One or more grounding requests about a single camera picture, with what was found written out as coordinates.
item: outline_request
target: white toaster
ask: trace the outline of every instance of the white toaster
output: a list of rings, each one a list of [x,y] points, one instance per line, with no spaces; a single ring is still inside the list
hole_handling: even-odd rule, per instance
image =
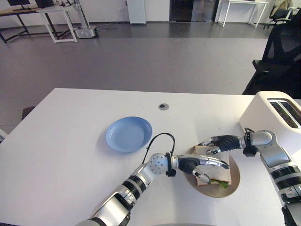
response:
[[[291,155],[301,150],[301,107],[286,93],[258,92],[239,123],[243,130],[273,131],[278,143]]]

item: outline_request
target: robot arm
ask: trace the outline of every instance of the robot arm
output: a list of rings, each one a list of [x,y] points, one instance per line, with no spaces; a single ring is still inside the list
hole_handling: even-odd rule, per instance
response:
[[[214,145],[207,153],[243,149],[246,156],[260,153],[261,160],[268,170],[278,194],[285,203],[282,208],[285,223],[301,225],[301,172],[289,153],[277,143],[276,135],[269,130],[248,131],[242,137],[218,136],[211,137],[200,145]]]
[[[130,210],[140,195],[160,174],[165,172],[167,176],[175,176],[175,169],[179,168],[210,183],[210,178],[196,168],[198,165],[229,168],[227,163],[205,155],[153,154],[147,163],[140,165],[112,194],[98,204],[89,220],[84,220],[76,226],[125,226],[130,220]]]

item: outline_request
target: black cable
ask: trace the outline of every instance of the black cable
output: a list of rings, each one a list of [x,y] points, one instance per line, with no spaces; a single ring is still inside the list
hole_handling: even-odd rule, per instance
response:
[[[149,144],[148,147],[146,148],[146,153],[145,153],[144,159],[143,159],[143,161],[142,161],[142,164],[143,164],[144,161],[145,161],[145,158],[146,158],[146,156],[147,156],[147,153],[148,153],[149,150],[150,150],[150,147],[151,147],[152,142],[153,142],[158,136],[160,136],[160,135],[162,135],[162,134],[169,135],[169,136],[171,137],[171,139],[173,140],[174,145],[175,145],[175,138],[174,138],[174,136],[171,135],[170,133],[160,133],[160,134],[156,135],[156,136],[150,141],[150,144]],[[171,149],[170,156],[172,156],[173,153],[174,153],[174,145],[173,145],[173,148]]]
[[[248,127],[245,127],[245,131],[246,132],[250,131],[250,132],[253,132],[253,133],[255,132],[254,130],[252,130],[252,129],[248,128]]]

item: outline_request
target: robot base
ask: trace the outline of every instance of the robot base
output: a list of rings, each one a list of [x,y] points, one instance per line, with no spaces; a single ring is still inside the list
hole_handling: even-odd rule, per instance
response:
[[[96,26],[89,26],[88,28],[77,28],[75,32],[79,39],[90,39],[97,37]]]

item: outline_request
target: blue plate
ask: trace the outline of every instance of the blue plate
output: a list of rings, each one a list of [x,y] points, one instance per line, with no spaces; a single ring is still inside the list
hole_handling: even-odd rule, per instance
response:
[[[134,152],[150,140],[152,128],[139,117],[126,117],[114,122],[107,130],[107,144],[119,152]]]

